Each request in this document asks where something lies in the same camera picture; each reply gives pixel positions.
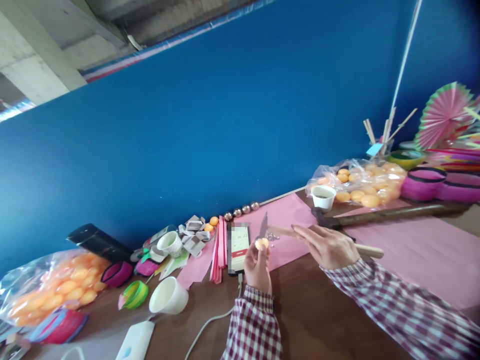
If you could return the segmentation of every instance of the white pole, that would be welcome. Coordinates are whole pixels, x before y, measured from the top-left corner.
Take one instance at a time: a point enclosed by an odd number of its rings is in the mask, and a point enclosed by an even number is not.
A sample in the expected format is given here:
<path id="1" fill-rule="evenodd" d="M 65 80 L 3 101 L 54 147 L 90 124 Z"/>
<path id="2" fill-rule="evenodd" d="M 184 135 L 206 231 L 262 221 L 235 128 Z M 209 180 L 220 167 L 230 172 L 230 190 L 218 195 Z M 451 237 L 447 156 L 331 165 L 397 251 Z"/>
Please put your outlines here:
<path id="1" fill-rule="evenodd" d="M 414 37 L 415 26 L 417 25 L 417 19 L 419 18 L 422 1 L 423 0 L 416 0 L 415 10 L 413 12 L 413 20 L 410 25 L 410 31 L 408 32 L 408 38 L 406 40 L 405 51 L 403 52 L 403 59 L 401 61 L 400 73 L 398 74 L 398 80 L 396 81 L 396 88 L 395 88 L 395 93 L 393 95 L 393 101 L 391 103 L 390 111 L 394 109 L 395 103 L 397 102 L 400 83 L 402 82 L 402 76 L 404 75 L 405 64 L 407 63 L 407 57 L 409 56 L 410 45 L 412 44 L 412 38 Z"/>

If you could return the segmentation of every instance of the plastic bag of balls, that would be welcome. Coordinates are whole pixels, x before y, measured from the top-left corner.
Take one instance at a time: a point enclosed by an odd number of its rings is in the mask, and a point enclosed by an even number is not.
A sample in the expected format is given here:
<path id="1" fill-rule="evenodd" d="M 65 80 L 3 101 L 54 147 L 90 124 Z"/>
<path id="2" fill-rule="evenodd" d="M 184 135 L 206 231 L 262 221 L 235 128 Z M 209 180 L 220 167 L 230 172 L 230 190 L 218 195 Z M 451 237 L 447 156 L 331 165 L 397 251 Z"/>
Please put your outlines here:
<path id="1" fill-rule="evenodd" d="M 36 327 L 55 309 L 76 310 L 95 300 L 110 263 L 84 250 L 56 252 L 9 271 L 0 281 L 0 319 Z"/>
<path id="2" fill-rule="evenodd" d="M 407 172 L 392 162 L 370 162 L 348 159 L 336 166 L 321 165 L 308 181 L 305 191 L 311 197 L 312 188 L 318 185 L 336 190 L 337 203 L 361 205 L 380 209 L 400 197 L 400 189 Z"/>

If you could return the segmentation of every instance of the smartphone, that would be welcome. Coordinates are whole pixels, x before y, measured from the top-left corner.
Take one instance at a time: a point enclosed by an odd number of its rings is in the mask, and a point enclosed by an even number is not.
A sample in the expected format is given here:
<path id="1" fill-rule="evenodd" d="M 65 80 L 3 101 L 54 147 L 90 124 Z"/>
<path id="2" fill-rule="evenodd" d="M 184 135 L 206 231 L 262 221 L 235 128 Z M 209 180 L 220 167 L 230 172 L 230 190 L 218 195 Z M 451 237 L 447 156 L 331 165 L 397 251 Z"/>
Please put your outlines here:
<path id="1" fill-rule="evenodd" d="M 228 275 L 244 273 L 244 261 L 250 247 L 249 223 L 229 222 L 226 226 L 228 243 Z"/>

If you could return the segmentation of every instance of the wooden table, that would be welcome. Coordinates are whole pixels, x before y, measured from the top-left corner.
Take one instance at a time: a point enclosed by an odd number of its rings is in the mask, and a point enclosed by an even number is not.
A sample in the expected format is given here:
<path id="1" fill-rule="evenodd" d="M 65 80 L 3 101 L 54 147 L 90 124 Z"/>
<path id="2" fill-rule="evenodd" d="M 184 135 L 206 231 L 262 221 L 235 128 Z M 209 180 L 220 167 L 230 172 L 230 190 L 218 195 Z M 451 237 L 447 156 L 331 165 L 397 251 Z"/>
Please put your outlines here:
<path id="1" fill-rule="evenodd" d="M 304 191 L 297 193 L 309 206 Z M 336 206 L 331 216 L 354 209 Z M 458 217 L 444 220 L 480 236 L 480 207 L 474 205 Z M 222 274 L 222 283 L 194 283 L 189 301 L 179 315 L 158 316 L 146 360 L 184 359 L 203 324 L 213 316 L 225 314 L 238 296 L 238 279 Z M 381 330 L 348 296 L 338 290 L 319 269 L 310 255 L 303 256 L 271 272 L 275 314 L 280 324 L 285 359 L 411 359 L 392 338 Z M 158 280 L 148 285 L 150 294 Z M 114 360 L 129 327 L 146 320 L 148 300 L 137 310 L 118 311 L 120 289 L 106 291 L 83 310 L 90 318 L 74 343 L 35 345 L 27 360 L 60 360 L 74 346 L 80 346 L 88 360 Z M 468 316 L 478 319 L 479 309 Z M 203 332 L 190 359 L 219 359 L 225 349 L 230 317 L 216 320 Z M 68 359 L 76 359 L 71 354 Z"/>

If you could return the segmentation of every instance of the checkered shirt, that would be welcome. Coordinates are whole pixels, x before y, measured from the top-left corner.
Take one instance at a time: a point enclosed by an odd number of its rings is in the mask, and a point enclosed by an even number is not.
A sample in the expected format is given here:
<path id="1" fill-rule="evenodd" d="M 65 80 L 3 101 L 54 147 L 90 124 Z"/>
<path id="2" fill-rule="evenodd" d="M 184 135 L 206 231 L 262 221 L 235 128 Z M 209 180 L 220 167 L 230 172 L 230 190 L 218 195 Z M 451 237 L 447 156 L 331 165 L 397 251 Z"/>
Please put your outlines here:
<path id="1" fill-rule="evenodd" d="M 363 260 L 325 274 L 418 360 L 480 359 L 480 328 L 447 302 Z M 247 286 L 235 301 L 222 359 L 282 359 L 273 297 Z"/>
<path id="2" fill-rule="evenodd" d="M 282 359 L 280 328 L 274 315 L 274 297 L 247 286 L 235 300 L 222 360 Z"/>

